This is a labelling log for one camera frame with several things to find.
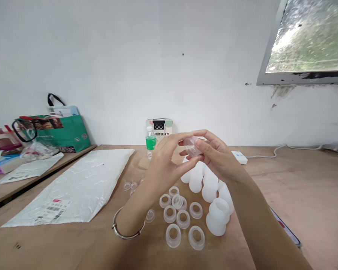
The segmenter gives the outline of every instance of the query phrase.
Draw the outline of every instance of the bangle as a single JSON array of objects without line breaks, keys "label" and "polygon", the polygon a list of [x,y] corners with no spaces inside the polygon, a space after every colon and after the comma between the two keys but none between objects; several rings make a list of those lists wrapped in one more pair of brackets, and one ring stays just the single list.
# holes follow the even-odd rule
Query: bangle
[{"label": "bangle", "polygon": [[142,230],[144,229],[144,225],[145,225],[145,221],[144,221],[144,224],[142,226],[142,228],[134,235],[132,236],[124,236],[122,235],[121,233],[119,233],[117,227],[116,227],[116,222],[115,222],[115,219],[116,219],[116,216],[118,215],[118,213],[120,212],[120,210],[123,209],[123,207],[121,207],[114,215],[114,218],[113,218],[113,226],[112,226],[112,229],[114,230],[114,233],[116,234],[116,236],[119,236],[121,239],[124,239],[124,240],[128,240],[128,239],[133,239],[134,237],[136,236],[139,236],[140,233],[142,232]]}]

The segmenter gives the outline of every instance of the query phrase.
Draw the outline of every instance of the wooden table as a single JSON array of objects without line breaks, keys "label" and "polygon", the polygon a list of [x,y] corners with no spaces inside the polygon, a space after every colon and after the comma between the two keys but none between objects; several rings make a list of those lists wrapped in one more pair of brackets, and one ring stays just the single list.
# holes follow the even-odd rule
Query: wooden table
[{"label": "wooden table", "polygon": [[[128,161],[109,203],[89,223],[67,223],[33,227],[0,228],[0,269],[75,269],[95,239],[103,237],[117,209],[129,199],[124,181],[139,181],[149,161],[144,146],[103,145],[99,149],[136,149]],[[236,147],[244,155],[272,155],[272,147]],[[179,149],[174,161],[181,162]],[[281,148],[275,159],[250,159],[247,171],[262,190],[268,204],[303,243],[303,254],[315,269],[338,269],[338,157],[321,151]],[[47,185],[70,166],[51,176],[0,209],[0,226],[22,210]],[[201,203],[204,217],[209,204],[200,193],[193,194],[187,184],[178,181],[180,194],[188,205]],[[182,230],[178,248],[165,242],[168,226],[159,202],[152,207],[155,220],[145,225],[142,235],[132,241],[122,269],[255,269],[236,213],[226,233],[213,236],[205,218],[191,219],[200,226],[205,247],[195,251]],[[91,269],[98,269],[93,261]]]},{"label": "wooden table", "polygon": [[[12,183],[6,183],[6,184],[0,184],[0,203],[15,193],[19,192],[20,190],[26,188],[27,186],[31,185],[34,182],[37,182],[41,179],[43,179],[48,174],[51,174],[52,172],[58,171],[66,164],[72,162],[75,159],[80,158],[84,154],[88,153],[89,151],[93,150],[96,147],[96,145],[92,145],[78,153],[65,153],[64,156],[49,170],[47,170],[45,173],[43,173],[41,176],[38,177],[31,177],[28,179],[20,180],[17,182]],[[3,178],[5,174],[0,174],[0,179]]]}]

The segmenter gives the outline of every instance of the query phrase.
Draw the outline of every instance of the water bottle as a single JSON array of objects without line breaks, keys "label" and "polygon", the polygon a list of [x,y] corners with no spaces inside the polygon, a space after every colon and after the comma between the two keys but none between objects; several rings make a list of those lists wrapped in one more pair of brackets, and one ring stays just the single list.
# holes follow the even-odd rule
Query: water bottle
[{"label": "water bottle", "polygon": [[146,130],[148,131],[146,133],[146,150],[148,154],[148,159],[151,159],[155,144],[157,143],[157,137],[155,137],[152,126],[147,127]]}]

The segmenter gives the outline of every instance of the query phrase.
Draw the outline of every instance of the bag handle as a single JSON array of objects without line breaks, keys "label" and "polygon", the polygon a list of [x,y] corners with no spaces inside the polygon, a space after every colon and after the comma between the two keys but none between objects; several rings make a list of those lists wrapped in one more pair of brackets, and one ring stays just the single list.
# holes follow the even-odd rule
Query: bag handle
[{"label": "bag handle", "polygon": [[35,135],[34,135],[34,138],[31,138],[31,139],[29,139],[29,140],[26,140],[26,139],[24,139],[23,137],[21,137],[21,135],[20,135],[20,134],[18,133],[18,131],[16,130],[16,128],[15,128],[15,123],[16,123],[16,122],[22,122],[22,123],[23,123],[23,122],[24,122],[23,119],[17,119],[17,120],[15,120],[15,121],[11,124],[11,127],[12,127],[12,129],[14,130],[16,136],[20,139],[20,141],[28,143],[28,142],[31,142],[32,140],[34,140],[34,139],[38,136],[38,131],[37,131],[37,129],[36,129],[36,126],[35,126],[35,123],[34,123],[34,122],[32,122],[31,120],[26,120],[26,121],[31,122],[32,125],[33,125],[33,127],[34,127],[34,129],[35,129]]},{"label": "bag handle", "polygon": [[51,94],[51,93],[48,94],[48,104],[49,104],[49,106],[54,106],[53,102],[50,100],[50,96],[53,96],[57,101],[59,101],[63,106],[65,106],[64,102],[62,102],[61,99],[58,96]]}]

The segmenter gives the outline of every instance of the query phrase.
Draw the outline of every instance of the window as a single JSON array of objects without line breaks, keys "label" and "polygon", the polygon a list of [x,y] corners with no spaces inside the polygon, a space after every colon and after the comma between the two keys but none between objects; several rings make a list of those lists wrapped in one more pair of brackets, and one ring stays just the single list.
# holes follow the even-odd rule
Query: window
[{"label": "window", "polygon": [[325,83],[338,83],[338,0],[282,0],[257,84]]}]

